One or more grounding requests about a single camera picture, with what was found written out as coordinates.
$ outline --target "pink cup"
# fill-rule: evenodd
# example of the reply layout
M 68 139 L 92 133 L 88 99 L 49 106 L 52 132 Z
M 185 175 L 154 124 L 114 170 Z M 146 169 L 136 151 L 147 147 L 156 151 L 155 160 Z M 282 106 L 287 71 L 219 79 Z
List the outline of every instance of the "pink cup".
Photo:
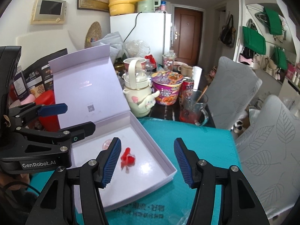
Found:
M 132 60 L 138 60 L 141 65 L 142 65 L 142 69 L 146 69 L 146 59 L 145 58 L 127 58 L 125 59 L 123 62 L 124 62 L 124 65 L 125 65 L 125 70 L 128 71 L 128 68 L 129 68 L 129 64 Z

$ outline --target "teal tablecloth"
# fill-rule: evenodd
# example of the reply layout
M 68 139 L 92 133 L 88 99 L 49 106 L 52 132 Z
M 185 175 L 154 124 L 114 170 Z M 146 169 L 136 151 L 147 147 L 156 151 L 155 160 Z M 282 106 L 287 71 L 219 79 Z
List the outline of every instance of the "teal tablecloth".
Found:
M 173 149 L 174 140 L 181 137 L 188 149 L 217 167 L 240 167 L 240 161 L 230 131 L 159 119 L 140 119 L 140 122 L 174 164 L 174 180 L 136 202 L 106 213 L 110 225 L 176 225 L 183 213 L 191 209 L 196 190 L 184 183 Z M 31 185 L 42 190 L 52 172 L 36 175 Z M 221 188 L 216 189 L 212 225 L 218 224 Z M 81 214 L 77 222 L 83 223 Z

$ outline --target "red soda can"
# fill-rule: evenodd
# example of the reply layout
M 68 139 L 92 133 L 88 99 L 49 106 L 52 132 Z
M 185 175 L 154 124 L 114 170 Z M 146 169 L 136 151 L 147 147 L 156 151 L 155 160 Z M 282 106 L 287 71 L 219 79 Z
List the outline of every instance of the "red soda can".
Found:
M 185 91 L 186 89 L 192 89 L 192 88 L 194 88 L 194 80 L 190 77 L 184 77 L 182 80 L 182 84 L 181 84 L 181 87 L 179 90 L 179 95 L 178 95 L 180 105 L 182 102 L 183 91 Z

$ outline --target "straw hat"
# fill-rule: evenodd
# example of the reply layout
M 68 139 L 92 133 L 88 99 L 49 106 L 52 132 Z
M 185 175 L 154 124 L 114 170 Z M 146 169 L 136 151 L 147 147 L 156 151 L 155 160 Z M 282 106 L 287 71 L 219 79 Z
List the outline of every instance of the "straw hat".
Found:
M 84 48 L 90 48 L 91 42 L 97 41 L 101 39 L 102 30 L 99 22 L 94 22 L 90 26 L 84 41 Z

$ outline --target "chair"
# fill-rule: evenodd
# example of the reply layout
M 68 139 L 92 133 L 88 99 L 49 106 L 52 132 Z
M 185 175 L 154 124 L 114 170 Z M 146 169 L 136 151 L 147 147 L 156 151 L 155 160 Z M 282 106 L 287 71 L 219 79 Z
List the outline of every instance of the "chair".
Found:
M 216 128 L 230 130 L 261 84 L 249 66 L 221 57 L 216 76 L 206 91 Z
M 270 95 L 235 144 L 268 218 L 291 208 L 300 195 L 300 119 Z

